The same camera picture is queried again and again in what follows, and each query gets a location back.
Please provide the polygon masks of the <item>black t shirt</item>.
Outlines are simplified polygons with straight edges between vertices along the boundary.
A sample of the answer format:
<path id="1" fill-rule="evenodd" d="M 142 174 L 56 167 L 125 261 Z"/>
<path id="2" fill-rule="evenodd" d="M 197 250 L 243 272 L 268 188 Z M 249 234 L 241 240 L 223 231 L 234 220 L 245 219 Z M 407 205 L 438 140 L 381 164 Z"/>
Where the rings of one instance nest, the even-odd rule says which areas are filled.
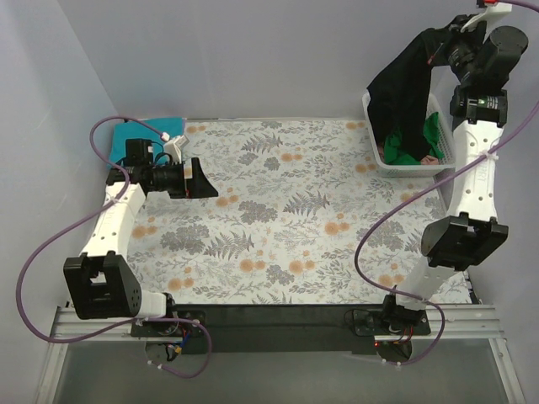
<path id="1" fill-rule="evenodd" d="M 431 59 L 448 34 L 448 29 L 420 32 L 367 86 L 369 116 L 378 139 L 401 123 L 412 135 L 419 133 L 430 94 Z"/>

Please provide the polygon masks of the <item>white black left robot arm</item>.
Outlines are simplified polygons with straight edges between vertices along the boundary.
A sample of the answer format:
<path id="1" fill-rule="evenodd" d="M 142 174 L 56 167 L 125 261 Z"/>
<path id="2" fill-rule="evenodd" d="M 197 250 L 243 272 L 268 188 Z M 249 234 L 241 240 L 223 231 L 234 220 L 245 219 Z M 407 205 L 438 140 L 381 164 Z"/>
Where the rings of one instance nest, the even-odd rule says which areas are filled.
<path id="1" fill-rule="evenodd" d="M 218 195 L 197 157 L 182 158 L 185 136 L 163 146 L 167 162 L 158 164 L 150 143 L 129 139 L 124 167 L 112 168 L 106 180 L 104 211 L 79 256 L 67 258 L 63 273 L 79 318 L 150 318 L 150 326 L 163 337 L 173 335 L 179 316 L 169 308 L 166 293 L 144 290 L 126 262 L 136 216 L 147 195 L 165 192 L 171 199 L 208 199 Z"/>

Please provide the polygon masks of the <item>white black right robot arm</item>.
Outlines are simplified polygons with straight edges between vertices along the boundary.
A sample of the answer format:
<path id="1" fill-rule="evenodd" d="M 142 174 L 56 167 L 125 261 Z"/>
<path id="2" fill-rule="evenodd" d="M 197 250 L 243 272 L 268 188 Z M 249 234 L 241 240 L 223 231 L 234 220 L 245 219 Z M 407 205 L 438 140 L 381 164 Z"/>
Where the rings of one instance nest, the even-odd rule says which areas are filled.
<path id="1" fill-rule="evenodd" d="M 424 229 L 423 257 L 383 301 L 380 319 L 391 334 L 425 321 L 426 302 L 441 285 L 482 263 L 509 235 L 494 205 L 493 149 L 507 122 L 504 85 L 526 51 L 528 38 L 512 26 L 490 34 L 485 30 L 485 24 L 471 33 L 452 26 L 437 46 L 427 48 L 427 66 L 449 66 L 459 81 L 450 102 L 456 177 L 447 216 Z"/>

